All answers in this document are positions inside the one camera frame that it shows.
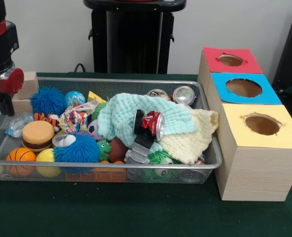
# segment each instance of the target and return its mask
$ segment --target blue spiky ball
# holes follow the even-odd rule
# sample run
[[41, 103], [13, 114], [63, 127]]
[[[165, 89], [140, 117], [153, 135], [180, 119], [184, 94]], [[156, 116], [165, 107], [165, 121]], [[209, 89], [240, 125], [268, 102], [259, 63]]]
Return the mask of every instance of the blue spiky ball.
[[65, 111], [64, 95], [61, 91], [53, 87], [43, 87], [38, 89], [30, 101], [33, 113], [44, 113], [61, 115]]
[[55, 147], [56, 162], [97, 163], [100, 159], [100, 148], [90, 133], [73, 134], [76, 141], [68, 147]]

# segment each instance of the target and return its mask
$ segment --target white wall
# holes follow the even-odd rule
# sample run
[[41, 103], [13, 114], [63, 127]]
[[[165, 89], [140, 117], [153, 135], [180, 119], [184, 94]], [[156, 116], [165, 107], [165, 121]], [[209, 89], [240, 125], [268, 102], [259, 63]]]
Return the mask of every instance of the white wall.
[[[82, 0], [5, 0], [17, 25], [25, 71], [69, 72], [78, 62], [93, 70], [91, 10]], [[292, 22], [292, 0], [188, 0], [175, 13], [168, 73], [196, 74], [202, 46], [250, 48], [272, 80]]]

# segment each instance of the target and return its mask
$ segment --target blue square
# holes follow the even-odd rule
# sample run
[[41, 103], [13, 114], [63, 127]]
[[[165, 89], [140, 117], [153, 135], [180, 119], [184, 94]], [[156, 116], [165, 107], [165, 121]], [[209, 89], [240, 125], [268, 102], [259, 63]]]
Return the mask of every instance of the blue square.
[[[220, 98], [225, 102], [236, 104], [282, 104], [263, 74], [212, 73], [212, 77]], [[262, 92], [255, 97], [245, 97], [235, 94], [226, 87], [227, 82], [231, 80], [253, 82], [261, 87]]]

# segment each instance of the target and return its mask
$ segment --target metal mesh tray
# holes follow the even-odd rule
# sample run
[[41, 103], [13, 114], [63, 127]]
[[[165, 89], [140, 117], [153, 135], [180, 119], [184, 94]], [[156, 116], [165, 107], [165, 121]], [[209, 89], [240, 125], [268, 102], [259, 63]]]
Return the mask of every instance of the metal mesh tray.
[[[208, 110], [203, 88], [192, 81], [158, 81], [158, 80], [119, 80], [119, 79], [69, 79], [69, 78], [38, 78], [40, 87], [52, 86], [63, 93], [72, 90], [87, 95], [94, 91], [103, 98], [111, 98], [115, 94], [126, 92], [146, 94], [158, 88], [172, 93], [182, 85], [190, 86], [197, 99], [194, 109]], [[104, 164], [104, 163], [72, 163], [72, 162], [7, 162], [8, 154], [21, 147], [21, 138], [12, 138], [1, 128], [7, 117], [0, 115], [0, 165], [3, 174], [0, 180], [6, 181], [71, 181], [71, 182], [134, 182], [134, 183], [179, 183], [203, 184], [213, 169], [219, 167], [222, 155], [216, 135], [204, 152], [205, 165], [161, 165], [161, 164]], [[51, 174], [55, 169], [61, 173], [53, 178], [41, 176], [38, 169]]]

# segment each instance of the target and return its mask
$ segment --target toy hamburger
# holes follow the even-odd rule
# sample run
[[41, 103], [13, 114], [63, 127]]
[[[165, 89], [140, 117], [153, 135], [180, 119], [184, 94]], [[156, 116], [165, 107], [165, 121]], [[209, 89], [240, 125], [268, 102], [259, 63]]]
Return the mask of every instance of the toy hamburger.
[[46, 121], [28, 123], [22, 131], [22, 144], [33, 152], [41, 152], [52, 145], [53, 126]]

